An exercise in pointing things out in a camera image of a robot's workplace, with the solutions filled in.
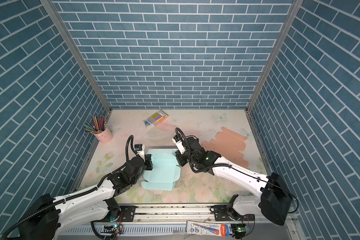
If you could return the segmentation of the light blue paper box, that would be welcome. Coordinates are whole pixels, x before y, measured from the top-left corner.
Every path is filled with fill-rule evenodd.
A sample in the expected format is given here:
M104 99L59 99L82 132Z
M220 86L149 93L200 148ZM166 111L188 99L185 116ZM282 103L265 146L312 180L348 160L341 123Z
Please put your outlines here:
M153 169L145 170L141 185L146 190L172 191L180 178L180 166L176 157L176 149L150 149Z

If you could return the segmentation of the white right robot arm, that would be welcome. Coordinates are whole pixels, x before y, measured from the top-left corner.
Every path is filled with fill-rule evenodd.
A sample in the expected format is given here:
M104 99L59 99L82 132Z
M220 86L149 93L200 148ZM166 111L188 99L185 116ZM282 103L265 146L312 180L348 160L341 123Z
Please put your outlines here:
M252 172L214 151L206 151L197 139L174 136L178 150L176 157L181 166L189 164L195 173L209 173L229 180L248 190L251 196L233 195L223 213L232 220L245 215L261 214L270 222L283 226L293 200L283 178Z

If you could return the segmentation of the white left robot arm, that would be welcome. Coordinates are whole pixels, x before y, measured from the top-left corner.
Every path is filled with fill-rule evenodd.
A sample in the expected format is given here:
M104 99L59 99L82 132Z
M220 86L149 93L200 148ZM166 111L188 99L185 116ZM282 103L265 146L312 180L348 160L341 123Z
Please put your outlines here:
M128 191L152 167L152 156L139 155L102 177L92 187L59 197L37 198L24 213L18 230L21 240L52 240L62 232L85 223L118 221L121 208L115 197Z

